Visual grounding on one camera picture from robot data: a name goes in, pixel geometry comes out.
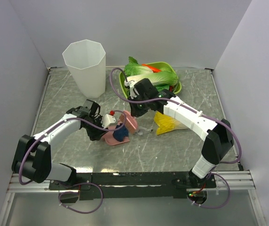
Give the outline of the pink dustpan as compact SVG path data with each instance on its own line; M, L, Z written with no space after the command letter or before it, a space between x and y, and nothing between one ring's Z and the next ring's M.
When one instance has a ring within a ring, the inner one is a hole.
M120 145L120 144L127 143L130 141L129 136L128 136L124 138L123 142L119 142L113 137L112 134L113 134L113 131L108 131L102 136L102 139L106 142L106 144L110 146Z

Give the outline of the pink hand brush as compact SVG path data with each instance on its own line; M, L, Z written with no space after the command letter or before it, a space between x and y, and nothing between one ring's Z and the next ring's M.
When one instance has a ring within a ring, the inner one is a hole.
M129 111L123 111L119 117L119 120L124 123L125 127L131 134L134 134L138 131L138 122L136 121L135 117L131 116Z

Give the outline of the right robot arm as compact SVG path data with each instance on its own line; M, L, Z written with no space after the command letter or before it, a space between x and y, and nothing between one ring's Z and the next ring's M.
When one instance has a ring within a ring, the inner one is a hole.
M158 91L147 78L138 82L126 81L124 85L129 89L132 116L140 117L149 110L159 112L177 120L203 140L201 156L184 180L188 187L201 187L210 171L234 145L230 123L225 119L215 121L206 118L201 111L185 104L173 92L167 89Z

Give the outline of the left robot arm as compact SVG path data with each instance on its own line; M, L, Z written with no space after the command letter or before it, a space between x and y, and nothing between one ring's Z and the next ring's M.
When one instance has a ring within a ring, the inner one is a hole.
M90 140L100 140L108 132L108 127L116 121L109 114L100 115L100 108L96 102L88 99L83 106L68 110L48 129L33 136L22 136L12 163L12 171L19 175L19 183L27 184L23 178L36 183L56 180L66 189L74 188L77 183L76 169L66 164L53 163L51 151L82 128L86 129Z

